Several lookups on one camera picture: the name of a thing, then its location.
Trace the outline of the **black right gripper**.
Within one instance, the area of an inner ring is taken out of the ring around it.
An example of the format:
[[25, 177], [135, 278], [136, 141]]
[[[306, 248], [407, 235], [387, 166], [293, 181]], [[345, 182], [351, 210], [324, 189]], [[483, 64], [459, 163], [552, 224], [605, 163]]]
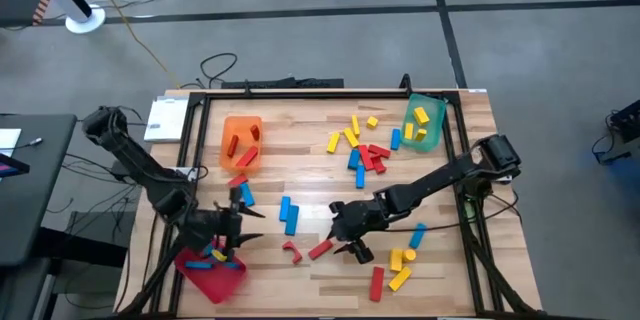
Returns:
[[333, 218], [327, 238], [349, 242], [334, 253], [352, 254], [359, 264], [371, 262], [374, 259], [372, 251], [362, 240], [357, 239], [371, 231], [386, 230], [393, 213], [393, 205], [381, 199], [356, 200], [347, 203], [336, 201], [329, 204], [329, 210]]

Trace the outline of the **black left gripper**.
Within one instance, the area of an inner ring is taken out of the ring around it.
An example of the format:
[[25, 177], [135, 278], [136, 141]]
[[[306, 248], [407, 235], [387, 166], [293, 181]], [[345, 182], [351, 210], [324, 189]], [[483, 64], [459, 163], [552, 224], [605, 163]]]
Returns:
[[216, 237], [224, 237], [222, 254], [228, 260], [235, 256], [235, 250], [249, 240], [261, 237], [260, 233], [236, 235], [236, 213], [259, 216], [243, 201], [239, 188], [229, 191], [230, 208], [221, 210], [191, 209], [187, 213], [187, 247], [200, 252]]

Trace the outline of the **red translucent plastic bin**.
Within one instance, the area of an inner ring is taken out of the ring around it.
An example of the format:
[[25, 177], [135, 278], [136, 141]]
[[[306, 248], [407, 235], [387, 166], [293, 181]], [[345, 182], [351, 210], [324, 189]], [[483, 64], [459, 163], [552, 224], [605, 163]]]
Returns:
[[[211, 242], [215, 249], [221, 251], [224, 242], [220, 240]], [[198, 288], [212, 303], [219, 304], [231, 298], [234, 292], [244, 283], [247, 277], [247, 267], [237, 256], [231, 261], [242, 265], [242, 270], [232, 270], [221, 266], [222, 262], [217, 261], [212, 255], [202, 257], [200, 253], [195, 253], [189, 248], [184, 248], [174, 260], [176, 269], [186, 277], [196, 288]], [[211, 269], [188, 269], [185, 268], [186, 261], [211, 262]]]

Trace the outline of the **orange translucent plastic bin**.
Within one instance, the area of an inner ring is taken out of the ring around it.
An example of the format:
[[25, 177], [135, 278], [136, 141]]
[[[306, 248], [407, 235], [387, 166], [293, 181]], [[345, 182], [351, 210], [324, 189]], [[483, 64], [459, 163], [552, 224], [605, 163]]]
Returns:
[[[261, 127], [261, 139], [259, 141], [255, 141], [251, 135], [250, 128], [252, 125], [258, 125]], [[227, 148], [233, 135], [239, 136], [239, 142], [235, 155], [232, 158], [229, 158], [227, 156]], [[257, 172], [261, 167], [263, 140], [263, 123], [259, 116], [228, 116], [225, 119], [223, 126], [219, 165], [232, 173], [253, 174]], [[257, 159], [246, 168], [237, 167], [236, 162], [251, 146], [257, 146], [259, 148]]]

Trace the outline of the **white paper box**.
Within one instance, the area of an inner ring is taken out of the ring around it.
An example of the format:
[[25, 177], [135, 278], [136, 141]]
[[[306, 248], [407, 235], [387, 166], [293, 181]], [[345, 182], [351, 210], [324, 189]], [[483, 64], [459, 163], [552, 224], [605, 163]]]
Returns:
[[158, 96], [150, 108], [144, 140], [151, 143], [179, 142], [188, 103], [188, 96]]

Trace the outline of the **black power strip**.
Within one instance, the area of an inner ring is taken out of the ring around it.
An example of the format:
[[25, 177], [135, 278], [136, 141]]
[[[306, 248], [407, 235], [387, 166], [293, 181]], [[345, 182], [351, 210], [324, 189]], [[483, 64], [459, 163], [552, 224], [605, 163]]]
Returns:
[[287, 77], [265, 81], [234, 81], [221, 84], [222, 89], [302, 89], [302, 88], [343, 88], [343, 78], [304, 78]]

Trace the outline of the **teal translucent plastic bin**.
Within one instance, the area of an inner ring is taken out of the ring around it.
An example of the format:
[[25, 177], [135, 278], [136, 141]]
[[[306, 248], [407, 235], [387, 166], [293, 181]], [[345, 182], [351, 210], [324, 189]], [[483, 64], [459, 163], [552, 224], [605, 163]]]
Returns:
[[[430, 121], [425, 126], [420, 126], [413, 115], [413, 109], [415, 107], [423, 107], [426, 111], [427, 115], [430, 118]], [[441, 134], [442, 134], [442, 126], [444, 121], [444, 116], [446, 114], [446, 104], [444, 101], [420, 94], [412, 94], [409, 97], [408, 104], [405, 111], [405, 116], [403, 119], [402, 125], [402, 135], [401, 141], [402, 144], [413, 148], [418, 152], [429, 152], [434, 150], [440, 142]], [[406, 122], [410, 122], [414, 124], [414, 132], [413, 139], [407, 141], [404, 139], [404, 124]], [[421, 142], [416, 142], [414, 140], [417, 131], [420, 128], [425, 128], [427, 130], [427, 136]]]

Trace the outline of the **black desk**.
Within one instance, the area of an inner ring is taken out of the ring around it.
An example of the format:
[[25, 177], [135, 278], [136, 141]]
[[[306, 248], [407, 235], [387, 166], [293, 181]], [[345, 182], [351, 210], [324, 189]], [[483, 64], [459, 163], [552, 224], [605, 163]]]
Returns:
[[28, 259], [76, 121], [72, 114], [0, 117], [0, 128], [22, 130], [11, 157], [30, 166], [0, 180], [0, 267]]

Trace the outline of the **dark tablet screen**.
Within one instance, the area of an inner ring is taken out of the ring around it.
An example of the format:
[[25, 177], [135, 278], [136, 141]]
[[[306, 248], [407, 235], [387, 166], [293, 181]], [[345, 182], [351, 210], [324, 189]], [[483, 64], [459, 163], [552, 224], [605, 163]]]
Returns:
[[10, 156], [0, 153], [0, 179], [27, 174], [30, 166]]

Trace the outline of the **white sheet on desk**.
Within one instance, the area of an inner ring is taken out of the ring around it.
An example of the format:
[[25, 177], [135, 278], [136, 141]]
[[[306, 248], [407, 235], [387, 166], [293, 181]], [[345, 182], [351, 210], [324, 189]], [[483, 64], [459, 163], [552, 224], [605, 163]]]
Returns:
[[16, 128], [0, 128], [0, 154], [11, 156], [18, 144], [22, 130]]

